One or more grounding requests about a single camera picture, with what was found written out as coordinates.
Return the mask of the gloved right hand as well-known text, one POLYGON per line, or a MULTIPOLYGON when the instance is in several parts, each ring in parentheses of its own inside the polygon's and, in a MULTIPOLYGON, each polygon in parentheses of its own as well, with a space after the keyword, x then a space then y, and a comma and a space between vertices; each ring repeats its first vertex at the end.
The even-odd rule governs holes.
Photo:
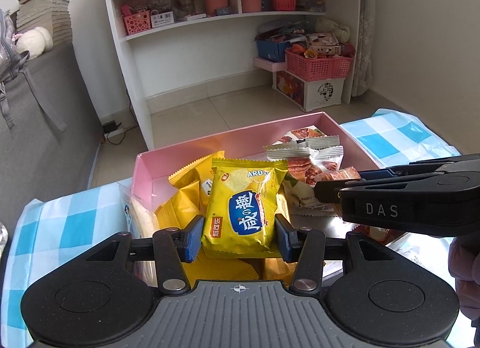
POLYGON ((450 244, 448 270, 454 277, 461 312, 471 320, 480 316, 479 255, 473 255, 457 238, 450 244))

